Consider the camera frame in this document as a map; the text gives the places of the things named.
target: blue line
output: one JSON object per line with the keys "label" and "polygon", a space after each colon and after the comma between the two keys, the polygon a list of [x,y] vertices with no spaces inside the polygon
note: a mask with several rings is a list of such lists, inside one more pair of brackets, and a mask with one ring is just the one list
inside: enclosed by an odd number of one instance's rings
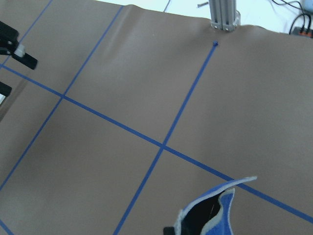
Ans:
{"label": "blue line", "polygon": [[[35,23],[37,23],[37,21],[39,20],[39,18],[41,17],[41,15],[47,10],[47,8],[50,6],[50,4],[52,3],[53,0],[50,0],[48,2],[48,4],[44,7],[44,9],[41,11],[41,13],[39,14],[39,16],[35,19],[35,21],[33,22],[33,24],[29,27],[29,29],[26,31],[26,33],[24,33],[24,35],[22,36],[20,43],[23,41],[23,39],[26,37],[26,35],[30,32],[30,30],[33,28],[33,26],[35,25]],[[1,64],[0,69],[2,68],[3,65],[5,65],[5,63],[9,60],[10,56],[8,56],[5,61]]]}
{"label": "blue line", "polygon": [[[208,171],[208,172],[210,172],[210,173],[212,173],[212,174],[214,174],[214,175],[216,175],[216,176],[218,176],[224,180],[227,180],[227,181],[234,180],[233,178],[231,178],[231,177],[229,177],[229,176],[227,176],[227,175],[225,175],[225,174],[223,174],[223,173],[221,173],[221,172],[219,172],[219,171],[217,171],[217,170],[215,170],[215,169],[213,169],[213,168],[211,168],[205,164],[202,164],[202,163],[200,163],[200,162],[198,162],[198,161],[196,161],[196,160],[194,160],[194,159],[192,159],[192,158],[190,158],[190,157],[188,157],[188,156],[186,156],[186,155],[184,155],[184,154],[182,154],[182,153],[180,153],[180,152],[178,152],[178,151],[176,151],[170,147],[166,146],[164,148],[164,150],[166,150],[166,151],[168,151],[168,152],[170,152],[170,153],[172,153],[172,154],[174,154],[174,155],[176,155],[176,156],[178,156],[178,157],[180,157],[180,158],[182,158],[182,159],[184,159],[184,160],[202,168],[203,170],[206,170],[206,171]],[[313,217],[311,217],[311,216],[309,216],[309,215],[307,215],[307,214],[305,214],[305,213],[303,213],[303,212],[301,212],[295,208],[292,208],[292,207],[288,206],[287,204],[282,203],[282,202],[280,202],[280,201],[278,201],[278,200],[276,200],[276,199],[274,199],[274,198],[272,198],[272,197],[270,197],[270,196],[268,196],[268,195],[266,195],[266,194],[264,194],[264,193],[262,193],[256,189],[254,189],[254,188],[247,186],[247,185],[240,184],[238,186],[241,187],[242,189],[254,194],[255,196],[258,196],[258,197],[274,204],[275,206],[278,206],[278,207],[280,207],[280,208],[282,208],[282,209],[284,209],[284,210],[286,210],[286,211],[288,211],[288,212],[290,212],[290,213],[292,213],[292,214],[294,214],[294,215],[296,215],[296,216],[298,216],[298,217],[300,217],[300,218],[313,224]]]}
{"label": "blue line", "polygon": [[[117,14],[115,15],[114,19],[112,20],[112,22],[115,21],[117,15],[120,13],[121,9],[123,7],[120,7],[120,9],[118,10]],[[83,65],[81,66],[81,68],[79,69],[79,72],[76,74],[76,76],[73,78],[73,80],[71,81],[71,83],[69,84],[68,88],[66,89],[66,91],[63,93],[63,95],[60,97],[58,103],[54,106],[54,108],[52,109],[51,113],[48,115],[48,117],[46,118],[46,120],[43,122],[43,124],[41,125],[41,127],[39,128],[39,130],[37,131],[36,135],[34,136],[34,138],[32,139],[32,141],[30,142],[30,144],[27,146],[27,148],[25,149],[25,151],[23,152],[23,154],[21,155],[21,157],[19,158],[19,160],[16,162],[16,164],[14,165],[14,167],[11,169],[10,173],[8,174],[8,176],[6,177],[6,179],[3,181],[3,183],[0,186],[0,191],[3,189],[3,187],[5,186],[5,184],[8,182],[8,180],[10,179],[10,177],[12,176],[12,174],[14,173],[14,171],[16,170],[16,168],[18,167],[18,165],[20,164],[20,162],[22,161],[22,159],[24,158],[24,156],[26,155],[26,153],[28,152],[28,150],[30,149],[30,147],[32,146],[32,144],[35,142],[35,140],[37,139],[38,135],[41,133],[41,131],[43,130],[43,128],[45,127],[45,125],[47,124],[47,122],[50,120],[51,116],[54,114],[55,110],[58,108],[58,106],[60,105],[61,101],[65,98],[65,94],[66,92],[68,92],[69,88],[71,87],[71,85],[73,85],[75,79],[77,78],[78,74],[82,71],[82,68],[86,65],[87,61],[90,59],[90,57],[92,56],[92,54],[95,52],[95,49],[98,47],[98,45],[100,44],[101,40],[103,40],[104,36],[102,36],[98,43],[96,44],[96,46],[94,47],[94,49],[91,51],[91,53],[89,54],[89,56],[87,57],[87,59],[85,60],[85,62],[83,63]]]}
{"label": "blue line", "polygon": [[114,16],[113,20],[111,21],[111,23],[109,24],[109,26],[107,27],[107,29],[105,30],[105,32],[103,33],[103,35],[101,36],[101,38],[99,39],[99,41],[97,42],[96,46],[92,49],[91,53],[89,54],[89,56],[87,57],[87,60],[83,63],[82,67],[78,70],[77,74],[75,75],[74,79],[72,80],[72,82],[70,83],[70,85],[68,86],[68,88],[66,89],[64,95],[67,94],[67,92],[69,91],[69,89],[71,88],[71,86],[73,85],[73,83],[76,81],[77,77],[79,76],[79,74],[81,73],[81,71],[84,69],[85,65],[87,64],[87,62],[89,61],[89,59],[91,58],[91,56],[93,55],[93,53],[95,52],[95,50],[98,48],[98,46],[100,45],[101,41],[103,40],[103,38],[106,36],[106,34],[108,33],[109,29],[112,27],[113,23],[115,22],[117,16],[119,15],[119,13],[122,11],[124,6],[121,6],[118,10],[118,12],[116,13],[116,15]]}
{"label": "blue line", "polygon": [[5,225],[5,223],[0,219],[0,226],[6,231],[9,235],[14,235],[11,230]]}
{"label": "blue line", "polygon": [[134,135],[136,135],[136,136],[138,136],[138,137],[140,137],[140,138],[142,138],[142,139],[144,139],[144,140],[146,140],[146,141],[148,141],[148,142],[150,142],[156,146],[159,146],[159,147],[162,146],[162,144],[160,142],[158,142],[158,141],[156,141],[156,140],[154,140],[154,139],[152,139],[152,138],[150,138],[150,137],[148,137],[148,136],[146,136],[146,135],[144,135],[144,134],[142,134],[142,133],[140,133],[140,132],[138,132],[138,131],[136,131],[136,130],[134,130],[134,129],[132,129],[132,128],[130,128],[130,127],[128,127],[128,126],[126,126],[126,125],[124,125],[124,124],[122,124],[122,123],[120,123],[120,122],[118,122],[118,121],[116,121],[116,120],[90,108],[90,107],[88,107],[88,106],[86,106],[86,105],[84,105],[84,104],[82,104],[82,103],[79,103],[78,101],[76,101],[74,99],[71,99],[67,96],[65,96],[64,99],[77,105],[77,106],[79,106],[79,107],[81,107],[81,108],[83,108],[83,109],[85,109],[85,110],[87,110],[88,112],[91,112],[91,113],[97,115],[98,117],[105,119],[106,121],[113,123],[114,125],[119,126],[120,128],[123,128],[124,130],[126,130],[126,131],[128,131],[128,132],[130,132],[130,133],[132,133],[132,134],[134,134]]}
{"label": "blue line", "polygon": [[205,67],[207,66],[208,62],[210,61],[210,59],[211,59],[211,57],[212,57],[212,55],[213,55],[213,52],[215,51],[215,49],[216,49],[217,46],[218,46],[218,43],[217,43],[216,41],[214,41],[214,42],[213,42],[213,47],[211,48],[211,50],[210,50],[210,52],[209,52],[207,58],[205,59],[203,65],[202,65],[202,67],[201,67],[201,69],[200,69],[200,71],[199,71],[199,73],[198,73],[198,75],[197,75],[197,77],[196,77],[196,79],[195,79],[195,81],[193,82],[193,84],[192,84],[192,86],[191,86],[191,88],[190,88],[190,90],[189,90],[189,92],[188,92],[188,94],[187,94],[187,96],[186,96],[186,98],[185,98],[185,100],[184,100],[184,102],[183,102],[183,104],[181,105],[180,110],[179,110],[179,112],[177,113],[177,115],[176,115],[176,117],[175,117],[175,119],[174,119],[174,121],[173,121],[173,123],[172,123],[172,126],[171,126],[170,130],[168,131],[168,133],[167,133],[167,135],[166,135],[166,137],[165,137],[165,139],[164,139],[164,141],[163,141],[163,143],[162,143],[162,146],[160,147],[159,151],[157,152],[157,154],[156,154],[156,156],[155,156],[155,158],[154,158],[152,164],[150,165],[150,167],[149,167],[147,173],[145,174],[145,177],[143,178],[143,180],[142,180],[142,182],[141,182],[139,188],[137,189],[135,195],[133,196],[133,198],[132,198],[130,204],[128,205],[128,207],[127,207],[127,209],[126,209],[126,211],[124,212],[124,214],[123,214],[123,216],[122,216],[120,222],[118,223],[118,225],[117,225],[117,227],[116,227],[116,229],[115,229],[113,235],[118,235],[118,233],[120,232],[120,230],[121,230],[123,224],[125,223],[125,221],[126,221],[128,215],[129,215],[129,213],[131,212],[132,208],[134,207],[134,205],[135,205],[135,203],[136,203],[138,197],[140,196],[140,194],[141,194],[141,192],[142,192],[144,186],[146,185],[146,183],[147,183],[147,181],[148,181],[148,179],[149,179],[149,177],[150,177],[152,171],[154,170],[154,168],[155,168],[157,162],[159,161],[160,156],[161,156],[161,154],[162,154],[164,148],[166,147],[166,144],[167,144],[168,140],[170,139],[170,137],[171,137],[171,135],[172,135],[172,133],[173,133],[173,131],[174,131],[174,129],[175,129],[175,127],[176,127],[178,121],[179,121],[179,118],[181,117],[181,114],[182,114],[184,108],[186,107],[186,105],[187,105],[187,103],[188,103],[188,100],[189,100],[189,98],[190,98],[190,96],[191,96],[193,90],[195,89],[195,87],[196,87],[196,85],[197,85],[197,83],[198,83],[200,77],[201,77],[202,74],[203,74],[203,71],[204,71]]}
{"label": "blue line", "polygon": [[29,77],[26,77],[25,75],[23,75],[23,74],[21,74],[21,73],[15,71],[15,70],[13,70],[13,69],[11,69],[11,68],[5,66],[5,65],[3,65],[3,68],[4,68],[5,70],[8,70],[8,71],[10,71],[10,72],[16,74],[17,76],[20,76],[21,78],[23,78],[23,79],[25,79],[25,80],[27,80],[27,81],[29,81],[29,82],[35,84],[35,85],[37,85],[37,86],[43,88],[43,89],[45,89],[45,90],[47,90],[47,91],[53,93],[53,94],[56,94],[56,95],[59,96],[59,97],[62,97],[62,94],[61,94],[61,93],[59,93],[59,92],[57,92],[57,91],[51,89],[50,87],[47,87],[47,86],[45,86],[45,85],[43,85],[43,84],[41,84],[41,83],[39,83],[39,82],[37,82],[37,81],[35,81],[35,80],[29,78]]}

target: white floor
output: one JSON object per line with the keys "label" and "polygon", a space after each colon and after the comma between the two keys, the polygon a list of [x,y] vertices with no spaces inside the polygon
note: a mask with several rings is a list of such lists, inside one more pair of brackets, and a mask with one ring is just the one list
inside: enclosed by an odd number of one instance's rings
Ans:
{"label": "white floor", "polygon": [[[120,5],[134,4],[139,7],[163,11],[168,0],[100,0]],[[207,0],[171,0],[168,13],[210,18],[209,5],[197,8],[197,5]],[[271,0],[237,0],[237,10],[241,14],[241,25],[259,25],[266,29],[288,33],[294,18],[300,14],[300,10],[287,5],[278,6]],[[299,19],[296,25],[302,25]]]}

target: metal bracket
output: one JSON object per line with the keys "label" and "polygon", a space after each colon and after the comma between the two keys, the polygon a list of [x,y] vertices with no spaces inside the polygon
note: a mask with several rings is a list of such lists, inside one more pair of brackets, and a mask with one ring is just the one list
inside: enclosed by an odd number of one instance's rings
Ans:
{"label": "metal bracket", "polygon": [[240,25],[240,13],[236,0],[209,0],[211,25],[216,29],[234,31]]}

